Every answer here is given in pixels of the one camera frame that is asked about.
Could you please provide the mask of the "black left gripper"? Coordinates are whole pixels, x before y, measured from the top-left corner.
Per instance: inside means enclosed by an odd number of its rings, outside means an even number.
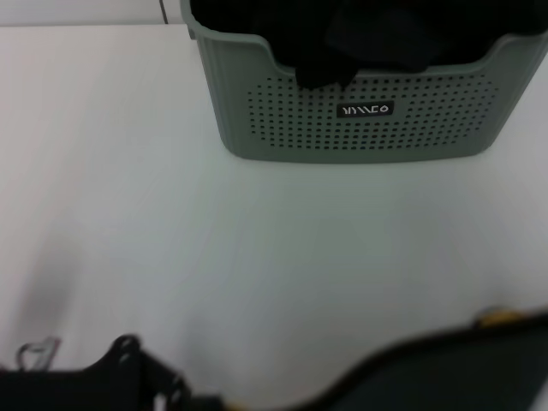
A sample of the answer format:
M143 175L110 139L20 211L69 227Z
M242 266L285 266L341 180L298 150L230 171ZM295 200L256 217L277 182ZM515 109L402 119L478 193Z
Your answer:
M219 396L192 392L184 377L118 337L98 361L72 371L2 371L2 410L222 410Z

